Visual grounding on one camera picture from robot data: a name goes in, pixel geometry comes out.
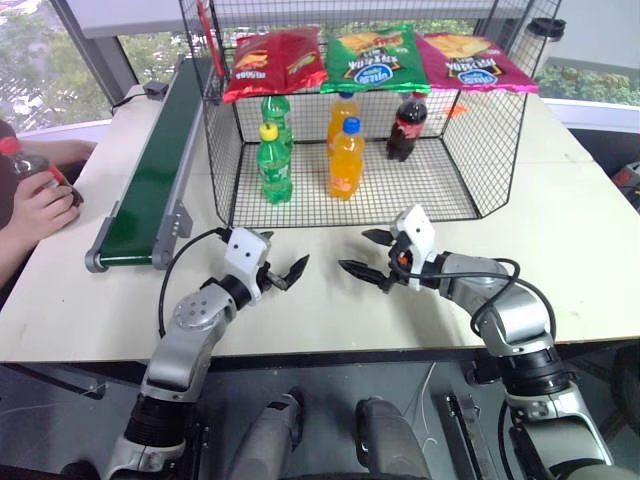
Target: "green soda bottle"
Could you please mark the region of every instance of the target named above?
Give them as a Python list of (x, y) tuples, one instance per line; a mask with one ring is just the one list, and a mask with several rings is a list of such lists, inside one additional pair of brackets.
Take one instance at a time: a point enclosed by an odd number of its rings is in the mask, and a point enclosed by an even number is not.
[(280, 142), (287, 147), (287, 150), (291, 153), (291, 149), (293, 148), (293, 134), (291, 133), (291, 128), (287, 125), (289, 110), (291, 110), (289, 100), (283, 95), (265, 97), (262, 101), (262, 121), (276, 124)]
[(260, 126), (260, 147), (258, 147), (258, 168), (262, 180), (262, 190), (270, 203), (291, 200), (291, 155), (278, 138), (275, 123)]

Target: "metal wire basket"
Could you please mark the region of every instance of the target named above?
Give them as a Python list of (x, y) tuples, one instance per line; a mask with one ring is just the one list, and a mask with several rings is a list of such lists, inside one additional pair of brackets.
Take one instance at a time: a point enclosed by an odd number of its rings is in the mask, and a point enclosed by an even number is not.
[[(526, 25), (536, 17), (555, 18), (559, 1), (210, 0), (206, 11), (228, 80), (239, 37), (301, 25), (320, 27), (323, 53), (330, 35), (409, 23), (420, 33), (483, 35), (519, 65), (535, 68), (542, 45), (522, 48)], [(202, 2), (180, 0), (191, 54), (203, 57), (210, 53), (198, 3)], [(365, 169), (358, 191), (348, 201), (328, 194), (325, 141), (336, 95), (320, 94), (318, 89), (289, 95), (294, 190), (290, 202), (272, 205), (261, 192), (256, 164), (262, 98), (224, 104), (220, 98), (225, 80), (219, 81), (204, 68), (198, 77), (215, 206), (227, 225), (387, 224), (414, 203), (421, 204), (433, 221), (468, 220), (482, 218), (509, 200), (526, 94), (432, 91), (422, 136), (404, 163), (385, 156), (385, 142), (400, 104), (398, 94), (357, 94), (367, 142)], [(456, 111), (465, 113), (451, 115)]]

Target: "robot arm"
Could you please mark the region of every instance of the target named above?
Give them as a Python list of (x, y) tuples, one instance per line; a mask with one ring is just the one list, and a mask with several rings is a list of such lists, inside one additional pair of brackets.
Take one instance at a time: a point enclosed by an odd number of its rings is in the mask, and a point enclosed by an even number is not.
[(239, 310), (255, 305), (272, 285), (287, 290), (300, 278), (309, 258), (298, 260), (282, 278), (269, 271), (266, 261), (270, 233), (260, 235), (243, 228), (218, 233), (228, 243), (225, 275), (220, 281), (205, 282), (176, 306), (103, 478), (171, 475), (185, 450), (185, 430), (202, 391), (211, 350)]
[[(514, 282), (496, 297), (510, 279), (498, 261), (436, 253), (433, 227), (420, 206), (403, 212), (390, 232), (363, 234), (391, 247), (391, 272), (385, 276), (363, 263), (341, 260), (347, 272), (385, 292), (395, 283), (436, 289), (472, 317), (481, 314), (475, 326), (497, 361), (514, 422), (511, 437), (527, 478), (636, 478), (612, 466), (611, 454), (555, 350), (550, 312), (537, 295)], [(483, 308), (487, 302), (490, 308)], [(605, 467), (604, 474), (598, 473)]]

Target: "bottle in hand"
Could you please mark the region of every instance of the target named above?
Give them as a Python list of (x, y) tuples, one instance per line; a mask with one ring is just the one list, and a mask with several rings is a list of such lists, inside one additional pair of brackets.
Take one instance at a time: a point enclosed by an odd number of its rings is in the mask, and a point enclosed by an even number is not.
[(262, 191), (270, 203), (291, 200), (291, 155), (278, 139), (278, 127), (275, 123), (263, 123), (260, 126), (260, 146), (258, 147), (258, 169), (262, 182)]
[(334, 141), (333, 155), (329, 159), (329, 193), (332, 197), (348, 200), (358, 189), (364, 167), (364, 147), (360, 119), (347, 117), (342, 132)]
[(327, 128), (327, 156), (333, 154), (334, 141), (342, 132), (344, 120), (347, 117), (360, 117), (360, 107), (353, 98), (353, 93), (340, 92), (339, 97), (331, 105), (331, 120)]
[(72, 205), (77, 207), (84, 199), (80, 192), (69, 183), (58, 168), (52, 164), (48, 158), (42, 155), (28, 155), (22, 150), (20, 140), (16, 137), (5, 137), (0, 140), (0, 154), (6, 155), (13, 162), (13, 171), (20, 180), (24, 180), (36, 173), (49, 171), (53, 174), (53, 179), (45, 186), (45, 188), (56, 188), (58, 185), (71, 187), (73, 195)]
[(262, 121), (276, 124), (278, 127), (278, 139), (289, 153), (293, 149), (293, 134), (287, 118), (290, 110), (289, 100), (285, 96), (265, 97), (262, 100)]
[(427, 105), (424, 93), (414, 92), (398, 108), (396, 121), (387, 141), (387, 158), (404, 162), (415, 147), (427, 120)]

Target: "chips bag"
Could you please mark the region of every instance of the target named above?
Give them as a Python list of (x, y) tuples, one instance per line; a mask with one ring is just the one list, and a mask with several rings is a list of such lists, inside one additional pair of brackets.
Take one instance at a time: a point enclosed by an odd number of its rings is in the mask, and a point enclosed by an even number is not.
[(369, 89), (429, 93), (410, 25), (329, 39), (322, 93)]
[(416, 34), (424, 70), (434, 89), (537, 93), (538, 86), (484, 37)]
[(318, 28), (302, 27), (238, 39), (223, 100), (292, 93), (327, 79), (318, 50)]

